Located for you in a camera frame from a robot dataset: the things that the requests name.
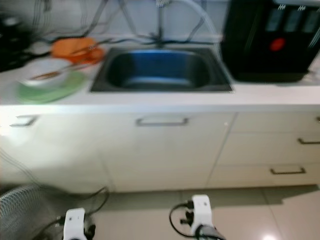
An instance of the orange plate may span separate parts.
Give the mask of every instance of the orange plate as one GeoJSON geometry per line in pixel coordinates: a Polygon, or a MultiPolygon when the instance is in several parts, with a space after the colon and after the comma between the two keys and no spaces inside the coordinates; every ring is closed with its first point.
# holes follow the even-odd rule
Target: orange plate
{"type": "Polygon", "coordinates": [[[82,59],[87,59],[83,61],[82,64],[95,64],[104,57],[104,51],[101,48],[95,48],[91,51],[79,51],[96,42],[90,37],[82,38],[67,38],[56,41],[52,46],[52,56],[55,58],[61,58],[71,61],[72,63],[77,63],[82,59]]]}

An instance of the cabinet handle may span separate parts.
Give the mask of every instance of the cabinet handle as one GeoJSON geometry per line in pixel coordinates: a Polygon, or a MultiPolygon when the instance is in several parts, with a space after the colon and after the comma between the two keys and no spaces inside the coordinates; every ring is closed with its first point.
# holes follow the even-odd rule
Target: cabinet handle
{"type": "Polygon", "coordinates": [[[312,144],[313,145],[317,145],[317,144],[320,144],[320,141],[305,141],[302,138],[298,138],[297,140],[302,145],[312,145],[312,144]]]}
{"type": "Polygon", "coordinates": [[[16,117],[16,122],[11,124],[12,128],[24,128],[32,126],[37,120],[37,115],[22,115],[16,117]]]}
{"type": "Polygon", "coordinates": [[[183,118],[181,121],[177,122],[147,122],[143,118],[139,118],[135,123],[138,127],[175,127],[186,126],[188,122],[188,118],[183,118]]]}
{"type": "Polygon", "coordinates": [[[271,168],[270,172],[273,175],[306,174],[307,173],[304,167],[301,167],[300,171],[275,171],[273,168],[271,168]]]}

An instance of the white tile backsplash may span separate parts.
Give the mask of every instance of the white tile backsplash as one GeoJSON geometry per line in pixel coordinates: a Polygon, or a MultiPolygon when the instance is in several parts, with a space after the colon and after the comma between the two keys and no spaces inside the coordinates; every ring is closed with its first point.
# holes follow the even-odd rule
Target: white tile backsplash
{"type": "MultiPolygon", "coordinates": [[[[149,34],[157,31],[157,9],[155,0],[127,0],[127,10],[133,19],[139,34],[149,34]]],[[[47,20],[49,28],[44,27],[46,32],[55,30],[59,33],[79,30],[81,20],[86,19],[89,25],[96,13],[101,0],[52,0],[51,13],[41,13],[40,26],[47,20]]],[[[13,12],[22,17],[23,21],[31,26],[34,17],[35,0],[0,0],[0,6],[6,11],[13,12]]],[[[100,23],[92,32],[93,36],[101,36],[105,29],[105,22],[119,8],[118,0],[109,0],[101,15],[100,23]]],[[[219,33],[223,29],[228,8],[228,0],[207,0],[207,12],[219,33]]],[[[197,25],[200,16],[187,4],[173,1],[164,9],[164,36],[166,38],[185,39],[191,30],[197,25]]],[[[115,15],[108,28],[106,36],[130,36],[131,31],[121,11],[115,15]]],[[[210,32],[203,24],[196,33],[195,40],[207,40],[210,32]]]]}

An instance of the kitchen counter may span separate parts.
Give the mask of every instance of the kitchen counter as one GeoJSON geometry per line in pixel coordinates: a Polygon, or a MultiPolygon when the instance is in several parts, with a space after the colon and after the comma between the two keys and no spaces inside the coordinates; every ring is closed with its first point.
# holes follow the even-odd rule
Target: kitchen counter
{"type": "MultiPolygon", "coordinates": [[[[320,76],[308,74],[297,83],[242,83],[229,75],[233,92],[103,93],[90,92],[100,64],[82,70],[88,81],[77,93],[48,104],[24,105],[15,98],[22,68],[0,73],[0,111],[15,115],[107,112],[277,112],[320,111],[320,76]]],[[[310,67],[320,68],[320,57],[310,67]]]]}

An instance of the kitchen sink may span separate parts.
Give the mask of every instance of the kitchen sink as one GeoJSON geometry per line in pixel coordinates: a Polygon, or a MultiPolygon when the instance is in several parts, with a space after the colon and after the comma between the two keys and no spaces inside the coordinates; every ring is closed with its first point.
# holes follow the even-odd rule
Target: kitchen sink
{"type": "Polygon", "coordinates": [[[112,48],[92,92],[232,91],[209,48],[112,48]]]}

